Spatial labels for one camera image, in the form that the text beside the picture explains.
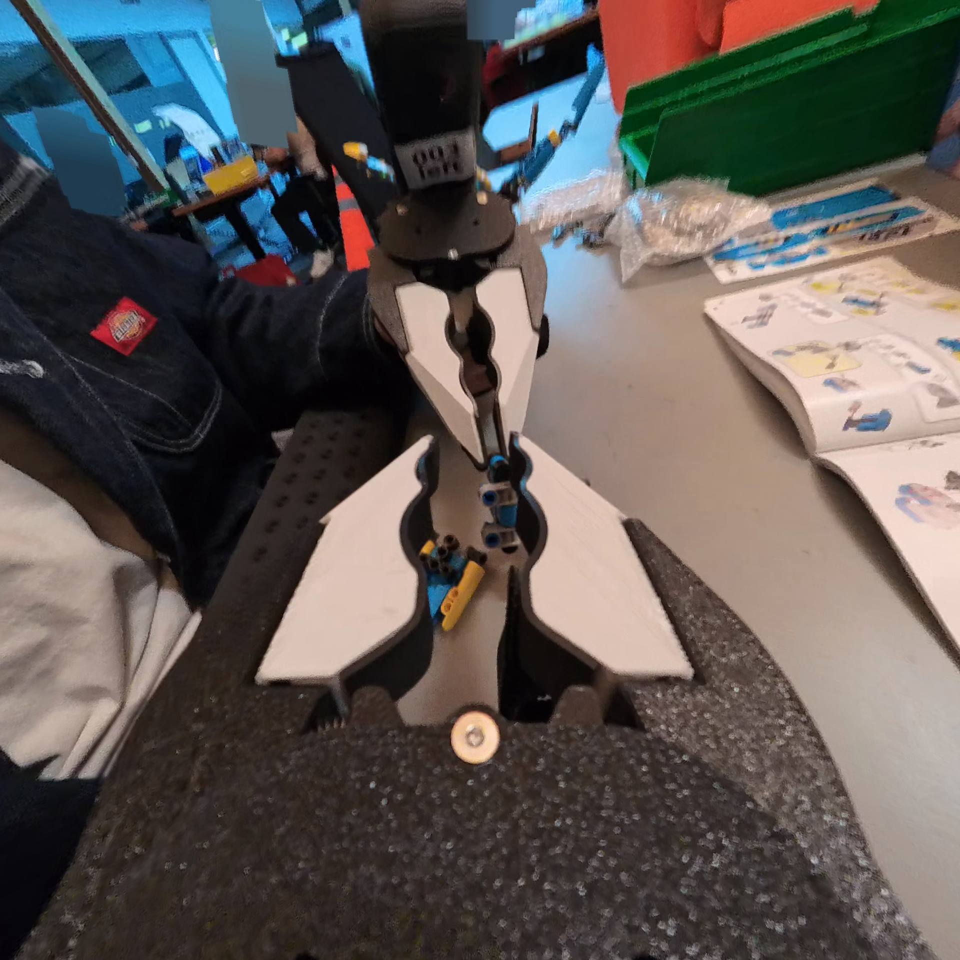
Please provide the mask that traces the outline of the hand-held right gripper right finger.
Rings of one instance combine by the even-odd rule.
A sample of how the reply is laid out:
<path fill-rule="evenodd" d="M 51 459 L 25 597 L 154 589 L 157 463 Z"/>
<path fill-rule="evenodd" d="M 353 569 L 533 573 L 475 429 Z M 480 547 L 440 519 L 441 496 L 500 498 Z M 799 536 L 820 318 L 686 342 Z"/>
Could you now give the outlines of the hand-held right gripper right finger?
<path fill-rule="evenodd" d="M 524 436 L 510 438 L 521 669 L 535 684 L 691 681 L 694 666 L 627 517 Z"/>

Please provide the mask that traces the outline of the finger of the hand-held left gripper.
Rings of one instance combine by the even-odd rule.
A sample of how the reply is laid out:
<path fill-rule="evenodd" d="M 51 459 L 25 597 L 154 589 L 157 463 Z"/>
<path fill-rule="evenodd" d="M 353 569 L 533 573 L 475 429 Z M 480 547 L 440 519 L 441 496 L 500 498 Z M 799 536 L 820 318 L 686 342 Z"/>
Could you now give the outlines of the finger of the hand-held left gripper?
<path fill-rule="evenodd" d="M 525 424 L 540 334 L 531 320 L 522 278 L 484 278 L 477 286 L 477 304 L 490 323 L 497 423 L 508 444 Z"/>
<path fill-rule="evenodd" d="M 412 282 L 395 295 L 414 381 L 470 460 L 488 462 L 497 445 L 496 376 L 474 289 L 449 294 Z"/>

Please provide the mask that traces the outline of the blue yellow brick assembly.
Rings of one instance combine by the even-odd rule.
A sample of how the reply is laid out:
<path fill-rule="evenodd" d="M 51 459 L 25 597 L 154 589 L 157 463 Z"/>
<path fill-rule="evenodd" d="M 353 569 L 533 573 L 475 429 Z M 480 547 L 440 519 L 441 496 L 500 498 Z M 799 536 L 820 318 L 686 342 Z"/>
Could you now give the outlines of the blue yellow brick assembly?
<path fill-rule="evenodd" d="M 436 627 L 449 633 L 474 598 L 485 576 L 488 555 L 447 534 L 427 540 L 419 559 L 426 574 L 429 615 Z"/>

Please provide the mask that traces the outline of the black gear brick assembly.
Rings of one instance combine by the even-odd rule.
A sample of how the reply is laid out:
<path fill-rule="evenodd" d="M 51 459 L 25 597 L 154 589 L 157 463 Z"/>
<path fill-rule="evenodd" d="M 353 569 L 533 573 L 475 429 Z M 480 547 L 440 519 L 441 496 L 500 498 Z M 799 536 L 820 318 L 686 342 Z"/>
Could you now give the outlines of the black gear brick assembly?
<path fill-rule="evenodd" d="M 519 495 L 511 485 L 511 468 L 503 453 L 492 454 L 486 464 L 486 481 L 478 488 L 478 496 L 488 518 L 481 527 L 481 540 L 487 551 L 506 555 L 522 546 L 517 531 Z"/>

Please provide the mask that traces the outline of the person's left forearm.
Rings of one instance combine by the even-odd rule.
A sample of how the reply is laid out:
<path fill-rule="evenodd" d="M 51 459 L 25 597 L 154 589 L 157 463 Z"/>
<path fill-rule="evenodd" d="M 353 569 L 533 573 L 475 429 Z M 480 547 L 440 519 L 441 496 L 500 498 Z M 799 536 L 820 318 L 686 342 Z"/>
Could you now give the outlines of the person's left forearm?
<path fill-rule="evenodd" d="M 378 332 L 367 270 L 306 286 L 214 282 L 190 334 L 257 427 L 291 429 L 306 411 L 382 409 L 406 417 L 413 379 Z"/>

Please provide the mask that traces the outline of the grey desk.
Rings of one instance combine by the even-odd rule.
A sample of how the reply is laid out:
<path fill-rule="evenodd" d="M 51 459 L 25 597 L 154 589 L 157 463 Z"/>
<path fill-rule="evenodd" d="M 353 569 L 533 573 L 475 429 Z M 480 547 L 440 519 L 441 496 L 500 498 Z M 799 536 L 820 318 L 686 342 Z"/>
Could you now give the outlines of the grey desk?
<path fill-rule="evenodd" d="M 550 343 L 525 434 L 641 520 L 764 643 L 833 755 L 879 865 L 958 958 L 958 657 L 880 527 L 811 464 L 703 317 L 700 260 L 620 284 L 547 245 Z"/>

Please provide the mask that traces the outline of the orange traffic cone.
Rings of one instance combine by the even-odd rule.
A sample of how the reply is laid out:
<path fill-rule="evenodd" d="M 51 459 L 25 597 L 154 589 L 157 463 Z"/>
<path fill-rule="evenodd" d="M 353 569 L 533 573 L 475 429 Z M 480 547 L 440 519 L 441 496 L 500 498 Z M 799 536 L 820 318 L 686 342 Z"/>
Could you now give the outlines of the orange traffic cone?
<path fill-rule="evenodd" d="M 375 240 L 351 188 L 336 167 L 331 170 L 339 207 L 346 270 L 357 272 L 369 269 L 369 253 L 376 245 Z"/>

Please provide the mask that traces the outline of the black studded mat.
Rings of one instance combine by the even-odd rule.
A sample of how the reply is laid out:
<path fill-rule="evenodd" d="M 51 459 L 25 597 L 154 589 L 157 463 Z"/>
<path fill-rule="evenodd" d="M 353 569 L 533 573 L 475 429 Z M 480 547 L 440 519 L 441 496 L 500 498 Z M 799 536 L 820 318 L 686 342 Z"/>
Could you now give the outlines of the black studded mat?
<path fill-rule="evenodd" d="M 402 452 L 413 408 L 305 412 L 181 661 L 253 677 L 322 536 L 322 518 Z"/>

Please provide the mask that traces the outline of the blue built toy robot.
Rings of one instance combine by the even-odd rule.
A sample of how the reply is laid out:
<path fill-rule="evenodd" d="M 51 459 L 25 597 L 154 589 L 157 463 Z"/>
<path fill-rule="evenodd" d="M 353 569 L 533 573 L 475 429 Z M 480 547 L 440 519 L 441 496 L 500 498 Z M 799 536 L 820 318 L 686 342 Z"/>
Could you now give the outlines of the blue built toy robot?
<path fill-rule="evenodd" d="M 493 190 L 520 200 L 578 133 L 600 92 L 610 92 L 606 60 L 590 44 L 584 72 L 494 109 L 484 127 L 491 157 L 481 163 Z"/>

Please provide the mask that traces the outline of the black board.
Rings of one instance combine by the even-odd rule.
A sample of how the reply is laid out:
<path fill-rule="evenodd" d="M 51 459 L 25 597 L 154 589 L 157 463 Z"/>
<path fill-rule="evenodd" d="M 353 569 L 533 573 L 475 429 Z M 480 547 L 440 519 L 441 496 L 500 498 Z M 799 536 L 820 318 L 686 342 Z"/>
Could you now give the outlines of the black board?
<path fill-rule="evenodd" d="M 378 217 L 398 196 L 396 184 L 344 151 L 347 143 L 361 143 L 372 159 L 390 161 L 390 142 L 373 100 L 331 42 L 308 44 L 296 54 L 274 58 L 288 74 L 295 111 L 319 153 L 336 168 L 360 206 Z"/>

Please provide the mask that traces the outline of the person's white shirt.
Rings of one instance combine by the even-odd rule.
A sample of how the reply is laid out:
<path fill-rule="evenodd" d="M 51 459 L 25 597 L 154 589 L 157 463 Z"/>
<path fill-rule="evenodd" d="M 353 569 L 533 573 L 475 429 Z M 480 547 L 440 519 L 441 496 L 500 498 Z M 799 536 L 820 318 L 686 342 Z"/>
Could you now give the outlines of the person's white shirt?
<path fill-rule="evenodd" d="M 42 781 L 106 774 L 200 623 L 126 511 L 3 406 L 3 754 Z"/>

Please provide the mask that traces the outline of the orange plastic tote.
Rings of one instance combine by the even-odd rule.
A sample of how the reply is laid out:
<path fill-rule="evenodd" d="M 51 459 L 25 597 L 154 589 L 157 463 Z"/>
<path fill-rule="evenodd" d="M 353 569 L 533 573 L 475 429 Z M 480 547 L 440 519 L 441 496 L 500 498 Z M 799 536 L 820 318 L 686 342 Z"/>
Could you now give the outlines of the orange plastic tote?
<path fill-rule="evenodd" d="M 623 114 L 628 90 L 714 53 L 763 40 L 836 11 L 875 1 L 599 1 L 610 98 Z"/>

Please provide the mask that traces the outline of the person's denim jacket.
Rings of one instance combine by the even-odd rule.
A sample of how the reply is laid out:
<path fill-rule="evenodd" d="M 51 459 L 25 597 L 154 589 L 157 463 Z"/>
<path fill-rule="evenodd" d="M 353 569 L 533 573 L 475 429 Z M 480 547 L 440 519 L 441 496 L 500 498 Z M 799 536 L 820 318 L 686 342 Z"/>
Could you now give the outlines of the person's denim jacket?
<path fill-rule="evenodd" d="M 72 207 L 2 143 L 1 413 L 94 479 L 199 611 L 281 455 L 190 334 L 223 280 L 201 246 Z M 42 780 L 2 751 L 2 958 L 56 891 L 102 777 Z"/>

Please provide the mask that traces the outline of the building instruction booklet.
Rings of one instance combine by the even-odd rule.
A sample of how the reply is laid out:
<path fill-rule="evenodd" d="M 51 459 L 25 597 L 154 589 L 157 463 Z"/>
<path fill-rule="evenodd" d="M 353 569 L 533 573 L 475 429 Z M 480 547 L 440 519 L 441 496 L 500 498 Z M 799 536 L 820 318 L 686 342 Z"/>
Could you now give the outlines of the building instruction booklet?
<path fill-rule="evenodd" d="M 959 293 L 892 257 L 708 299 L 809 457 L 884 530 L 959 642 Z"/>

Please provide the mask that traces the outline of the blue sticker sheet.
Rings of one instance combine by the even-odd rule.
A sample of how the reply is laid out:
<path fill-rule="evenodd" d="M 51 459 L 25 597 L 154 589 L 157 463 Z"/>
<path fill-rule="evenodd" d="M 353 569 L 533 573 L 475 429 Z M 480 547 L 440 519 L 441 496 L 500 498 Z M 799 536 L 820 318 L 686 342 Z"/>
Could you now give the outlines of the blue sticker sheet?
<path fill-rule="evenodd" d="M 957 216 L 877 179 L 775 205 L 767 221 L 703 261 L 723 284 L 747 282 L 957 233 Z"/>

